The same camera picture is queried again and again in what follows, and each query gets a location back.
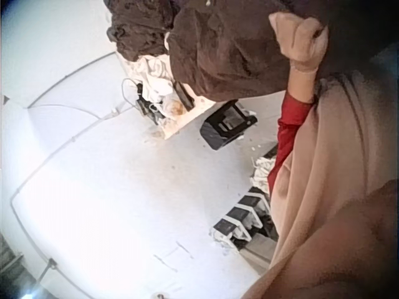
brown cloth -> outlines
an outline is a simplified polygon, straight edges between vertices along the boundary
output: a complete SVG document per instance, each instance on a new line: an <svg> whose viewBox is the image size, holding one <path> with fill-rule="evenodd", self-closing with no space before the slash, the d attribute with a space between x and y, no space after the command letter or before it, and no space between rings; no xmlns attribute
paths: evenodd
<svg viewBox="0 0 399 299"><path fill-rule="evenodd" d="M268 15L289 11L328 25L329 48L319 77L352 70L399 35L386 0L190 0L168 38L175 80L217 102L286 89L289 62Z"/></svg>
<svg viewBox="0 0 399 299"><path fill-rule="evenodd" d="M363 287L372 288L387 274L381 263L395 264L397 181L390 197L374 191L398 177L398 91L393 78L375 74L321 81L320 100L274 185L271 214L279 241L271 269L243 298L285 298L338 274L370 280ZM338 221L351 205L351 216Z"/></svg>
<svg viewBox="0 0 399 299"><path fill-rule="evenodd" d="M174 9L169 0L104 0L112 13L107 35L129 61L139 55L167 53L165 33L171 30Z"/></svg>

red fabric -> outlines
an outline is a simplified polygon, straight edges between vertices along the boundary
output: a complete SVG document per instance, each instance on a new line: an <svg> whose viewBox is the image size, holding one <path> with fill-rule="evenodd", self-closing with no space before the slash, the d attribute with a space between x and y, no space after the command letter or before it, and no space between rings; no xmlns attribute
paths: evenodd
<svg viewBox="0 0 399 299"><path fill-rule="evenodd" d="M278 120L279 131L277 134L277 140L279 146L277 149L276 163L267 177L270 194L272 194L277 173L285 159L292 151L295 135L300 126L305 122L310 108L312 108L312 104L302 103L286 92L281 106L281 118Z"/></svg>

latex glove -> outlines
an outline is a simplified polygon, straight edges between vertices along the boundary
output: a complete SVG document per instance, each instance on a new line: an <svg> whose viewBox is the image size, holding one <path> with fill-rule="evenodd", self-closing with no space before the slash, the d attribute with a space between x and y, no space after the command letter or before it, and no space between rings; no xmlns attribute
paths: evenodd
<svg viewBox="0 0 399 299"><path fill-rule="evenodd" d="M286 12L270 14L269 20L291 66L300 72L316 72L327 50L328 28L313 17L303 19Z"/></svg>

